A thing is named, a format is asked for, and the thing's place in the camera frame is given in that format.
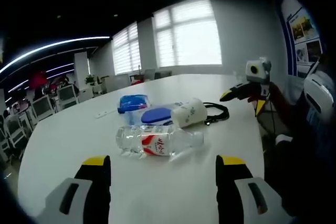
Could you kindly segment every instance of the black ceiling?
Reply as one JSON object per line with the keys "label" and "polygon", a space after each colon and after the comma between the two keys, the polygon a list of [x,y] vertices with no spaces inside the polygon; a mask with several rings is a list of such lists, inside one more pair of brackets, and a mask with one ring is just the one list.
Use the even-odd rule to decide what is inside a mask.
{"label": "black ceiling", "polygon": [[[4,64],[43,45],[66,39],[113,36],[134,21],[144,20],[167,5],[182,0],[2,0],[1,29],[4,35]],[[0,80],[29,62],[61,51],[101,46],[106,40],[91,40],[57,46],[21,61],[0,74]],[[32,71],[57,67],[73,54],[49,57],[41,64],[17,71],[0,86],[17,85]]]}

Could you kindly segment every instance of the white cup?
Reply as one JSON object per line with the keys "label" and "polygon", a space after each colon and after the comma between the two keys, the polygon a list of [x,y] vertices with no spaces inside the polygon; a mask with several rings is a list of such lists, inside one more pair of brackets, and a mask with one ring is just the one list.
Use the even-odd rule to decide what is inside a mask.
{"label": "white cup", "polygon": [[191,101],[183,103],[182,106],[171,112],[173,123],[180,128],[204,121],[207,116],[207,109],[198,98],[193,98]]}

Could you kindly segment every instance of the white table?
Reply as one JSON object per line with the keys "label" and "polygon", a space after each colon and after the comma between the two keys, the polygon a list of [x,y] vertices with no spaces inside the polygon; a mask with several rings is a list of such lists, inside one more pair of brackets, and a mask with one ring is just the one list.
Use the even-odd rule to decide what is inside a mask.
{"label": "white table", "polygon": [[115,134],[124,124],[117,111],[122,95],[147,94],[153,104],[198,97],[219,102],[238,81],[233,76],[185,74],[127,87],[77,104],[39,122],[29,140],[18,180],[18,198],[31,216],[45,206],[46,196],[81,163],[110,155],[110,223],[218,223],[215,183],[217,154],[245,160],[255,177],[264,177],[263,149],[253,106],[237,99],[223,103],[227,121],[194,130],[205,135],[205,146],[181,159],[136,159],[120,155]]}

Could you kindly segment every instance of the window blind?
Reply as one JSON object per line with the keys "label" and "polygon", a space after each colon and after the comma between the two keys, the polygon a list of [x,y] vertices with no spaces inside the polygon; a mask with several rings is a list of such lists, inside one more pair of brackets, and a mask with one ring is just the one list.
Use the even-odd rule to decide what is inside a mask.
{"label": "window blind", "polygon": [[192,0],[155,13],[154,29],[159,67],[222,64],[209,0]]}
{"label": "window blind", "polygon": [[113,37],[113,64],[115,74],[141,69],[138,26],[131,24]]}

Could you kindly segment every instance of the plastic water bottle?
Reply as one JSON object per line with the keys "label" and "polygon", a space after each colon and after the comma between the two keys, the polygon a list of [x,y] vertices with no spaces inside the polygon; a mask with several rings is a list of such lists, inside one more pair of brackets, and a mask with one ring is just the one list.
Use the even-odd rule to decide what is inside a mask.
{"label": "plastic water bottle", "polygon": [[202,132],[189,133],[164,125],[124,126],[119,128],[116,138],[124,152],[156,156],[175,156],[204,144]]}

